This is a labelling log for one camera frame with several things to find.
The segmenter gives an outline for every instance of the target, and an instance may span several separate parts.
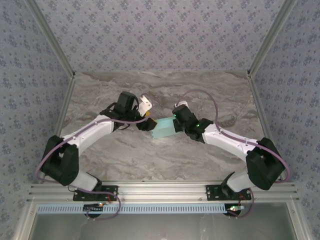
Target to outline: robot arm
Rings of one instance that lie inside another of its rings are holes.
[[[124,123],[108,119],[128,122],[142,120],[147,111],[152,108],[152,104],[145,96],[141,97],[139,105],[134,106],[135,101],[138,103],[138,98],[134,94],[122,92],[117,102],[101,111],[93,121],[84,127],[63,137],[54,135],[49,138],[43,157],[58,144],[72,139],[49,156],[40,170],[63,186],[72,185],[86,191],[94,191],[99,185],[99,180],[79,169],[79,156],[94,142],[124,125]],[[150,131],[156,124],[155,121],[148,118],[136,126],[139,130]]]
[[[257,143],[279,155],[275,145],[268,138],[264,137],[258,141],[222,129],[224,133],[244,140],[245,143],[233,140],[221,134],[213,121],[205,118],[198,120],[184,104],[177,106],[172,113],[176,118],[173,121],[176,132],[184,131],[192,140],[215,145],[246,163],[246,169],[231,173],[222,182],[222,191],[226,196],[232,196],[233,193],[253,186],[269,190],[285,169],[282,163],[269,152],[246,144],[246,142]]]

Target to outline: purple cable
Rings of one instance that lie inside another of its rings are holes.
[[[249,145],[252,145],[252,146],[255,146],[257,148],[260,148],[262,150],[265,150],[266,152],[270,153],[271,155],[275,156],[281,163],[282,165],[284,166],[285,170],[286,170],[286,178],[284,180],[280,180],[280,181],[276,181],[275,183],[276,184],[281,184],[281,183],[285,183],[289,180],[290,176],[291,176],[291,172],[290,172],[290,169],[289,169],[289,166],[288,164],[282,159],[282,157],[280,157],[278,154],[276,154],[274,151],[271,151],[270,149],[260,145],[260,144],[257,144],[257,143],[254,143],[254,142],[250,142],[250,141],[245,141],[245,140],[242,140],[240,138],[237,138],[237,137],[234,137],[234,136],[231,136],[223,131],[221,131],[220,127],[219,127],[219,123],[218,123],[218,104],[217,102],[215,101],[215,99],[211,96],[210,93],[208,93],[207,91],[205,90],[201,90],[201,89],[191,89],[189,91],[187,91],[186,93],[184,93],[182,95],[182,97],[180,97],[180,99],[178,100],[178,102],[176,103],[178,105],[178,103],[189,93],[191,92],[202,92],[204,94],[207,94],[210,99],[213,101],[214,103],[214,107],[215,107],[215,120],[214,120],[214,123],[216,125],[216,128],[218,129],[218,131],[223,134],[224,136],[232,139],[232,140],[235,140],[235,141],[238,141],[238,142],[241,142],[241,143],[246,143],[246,144],[249,144]]]
[[[119,212],[121,210],[121,201],[120,201],[120,198],[116,194],[114,194],[112,192],[109,192],[109,191],[87,191],[87,190],[79,188],[79,187],[77,189],[80,190],[81,192],[88,193],[88,194],[107,194],[107,195],[111,195],[111,196],[114,196],[116,198],[116,200],[119,202],[119,207],[116,210],[116,212],[113,215],[107,216],[107,217],[99,217],[99,218],[91,218],[91,217],[89,217],[90,210],[95,208],[94,206],[89,207],[89,209],[86,211],[86,217],[88,218],[88,220],[89,219],[92,219],[93,221],[110,220],[110,219],[115,218],[119,214]]]
[[[68,139],[64,140],[63,142],[59,143],[57,146],[55,146],[54,148],[52,148],[48,153],[47,155],[45,155],[45,157],[42,159],[42,161],[40,162],[40,164],[38,165],[38,167],[36,168],[35,170],[35,175],[36,177],[41,180],[41,181],[45,181],[45,182],[48,182],[48,183],[57,183],[56,181],[53,181],[53,180],[47,180],[47,179],[44,179],[44,178],[41,178],[39,176],[39,171],[41,169],[41,167],[44,165],[44,163],[47,161],[47,159],[49,158],[49,156],[51,156],[56,150],[58,150],[59,148],[61,148],[64,144],[66,144],[67,142],[69,142],[70,140],[73,139],[73,137],[77,137],[79,136],[80,134],[82,134],[83,132],[87,131],[88,129],[92,128],[93,126],[95,126],[96,124],[99,124],[99,123],[104,123],[104,122],[109,122],[109,121],[113,121],[113,122],[116,122],[116,123],[121,123],[121,124],[139,124],[139,123],[142,123],[144,121],[146,121],[149,117],[145,117],[144,119],[141,119],[139,121],[122,121],[122,120],[117,120],[117,119],[111,119],[111,118],[107,118],[107,119],[101,119],[101,120],[98,120],[88,126],[86,126],[84,129],[82,129],[81,131],[77,132],[75,135],[73,135],[72,137],[69,137]],[[109,217],[102,217],[102,218],[93,218],[94,220],[97,220],[97,221],[102,221],[102,220],[109,220],[109,219],[113,219],[115,218],[120,210],[121,210],[121,201],[120,201],[120,198],[113,194],[112,192],[108,192],[108,191],[87,191],[85,189],[82,189],[82,188],[77,188],[79,189],[80,191],[82,192],[85,192],[85,193],[89,193],[89,194],[107,194],[107,195],[111,195],[111,196],[114,196],[116,198],[116,200],[119,202],[119,207],[117,209],[117,211],[115,212],[115,214],[113,214],[112,216],[109,216]],[[88,209],[88,211],[86,212],[86,216],[87,218],[90,218],[89,217],[89,211],[92,209],[92,207],[90,207]]]
[[[251,188],[249,188],[249,191],[251,193],[251,198],[252,198],[252,203],[251,203],[249,210],[242,216],[238,216],[237,214],[235,214],[232,211],[227,211],[229,214],[234,215],[237,219],[242,219],[242,218],[247,217],[252,212],[252,209],[254,208],[254,203],[255,203],[255,196],[254,196],[254,192],[251,190]]]
[[[64,140],[63,142],[59,143],[57,146],[55,146],[54,148],[52,148],[48,153],[47,155],[45,155],[45,157],[42,159],[42,161],[40,162],[40,164],[38,165],[38,167],[36,168],[35,170],[35,175],[36,177],[41,180],[41,181],[44,181],[44,182],[48,182],[48,183],[57,183],[56,181],[52,181],[52,180],[47,180],[47,179],[44,179],[44,178],[41,178],[39,176],[39,171],[41,169],[41,167],[45,164],[45,162],[47,161],[47,159],[49,158],[49,156],[51,156],[57,149],[61,148],[64,144],[66,144],[67,142],[69,142],[70,140],[73,139],[73,137],[77,137],[79,136],[80,134],[84,133],[85,131],[89,130],[90,128],[92,128],[93,126],[95,126],[96,124],[100,124],[100,123],[105,123],[105,122],[115,122],[115,123],[121,123],[121,124],[139,124],[139,123],[142,123],[144,121],[146,121],[147,119],[149,118],[148,117],[145,117],[139,121],[122,121],[122,120],[117,120],[117,119],[111,119],[111,118],[106,118],[106,119],[101,119],[101,120],[98,120],[96,122],[93,122],[92,124],[86,126],[84,129],[80,130],[79,132],[77,132],[75,135],[69,137],[68,139]]]

